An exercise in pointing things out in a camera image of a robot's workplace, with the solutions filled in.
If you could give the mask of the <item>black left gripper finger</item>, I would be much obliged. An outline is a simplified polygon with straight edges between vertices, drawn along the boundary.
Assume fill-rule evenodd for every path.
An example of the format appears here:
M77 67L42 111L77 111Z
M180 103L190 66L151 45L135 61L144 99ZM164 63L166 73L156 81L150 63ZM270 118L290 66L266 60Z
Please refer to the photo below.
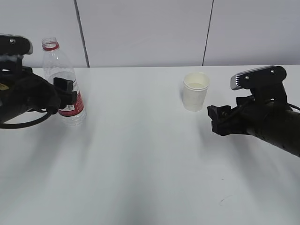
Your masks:
M64 109L67 105L73 105L77 101L77 92L73 90L74 82L64 78L55 77L53 85L60 98L59 109Z

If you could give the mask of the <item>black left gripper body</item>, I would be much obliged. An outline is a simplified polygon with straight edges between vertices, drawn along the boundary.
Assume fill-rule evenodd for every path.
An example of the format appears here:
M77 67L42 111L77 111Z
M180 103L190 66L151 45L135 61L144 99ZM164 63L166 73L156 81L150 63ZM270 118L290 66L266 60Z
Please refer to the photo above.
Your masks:
M25 68L21 74L0 72L0 116L17 117L28 111L55 114L60 98L54 85Z

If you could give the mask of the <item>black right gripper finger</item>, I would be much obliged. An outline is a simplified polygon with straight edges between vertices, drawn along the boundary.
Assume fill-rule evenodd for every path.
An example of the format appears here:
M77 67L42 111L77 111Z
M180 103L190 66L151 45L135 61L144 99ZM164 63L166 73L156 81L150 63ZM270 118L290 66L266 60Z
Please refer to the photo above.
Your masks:
M226 136L231 134L230 112L232 108L229 105L207 107L208 116L211 119L212 132Z

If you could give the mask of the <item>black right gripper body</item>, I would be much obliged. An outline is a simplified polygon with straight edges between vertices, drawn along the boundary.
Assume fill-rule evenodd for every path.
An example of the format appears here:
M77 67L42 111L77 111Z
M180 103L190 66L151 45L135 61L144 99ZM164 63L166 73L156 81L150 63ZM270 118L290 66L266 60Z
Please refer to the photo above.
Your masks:
M237 97L237 106L231 112L231 134L255 136L259 127L271 113L281 113L288 109L287 103L268 99L257 103L253 96Z

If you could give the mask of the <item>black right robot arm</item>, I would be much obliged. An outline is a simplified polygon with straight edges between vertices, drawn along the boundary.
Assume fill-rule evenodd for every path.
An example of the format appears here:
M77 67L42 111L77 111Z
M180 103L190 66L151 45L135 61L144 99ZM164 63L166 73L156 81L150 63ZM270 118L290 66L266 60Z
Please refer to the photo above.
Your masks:
M253 96L237 97L237 106L207 107L212 132L227 136L251 135L300 156L300 114L291 104L280 104L275 100L258 103Z

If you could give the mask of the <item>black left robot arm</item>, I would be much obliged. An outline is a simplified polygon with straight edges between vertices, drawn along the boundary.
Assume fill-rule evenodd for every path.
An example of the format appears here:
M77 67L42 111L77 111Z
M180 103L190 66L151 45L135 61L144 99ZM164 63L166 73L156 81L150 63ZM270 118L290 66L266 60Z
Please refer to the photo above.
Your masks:
M77 100L74 82L55 77L53 83L23 67L20 74L13 70L0 72L0 128L18 129L39 124ZM44 113L44 116L25 123L7 124L7 121L26 112Z

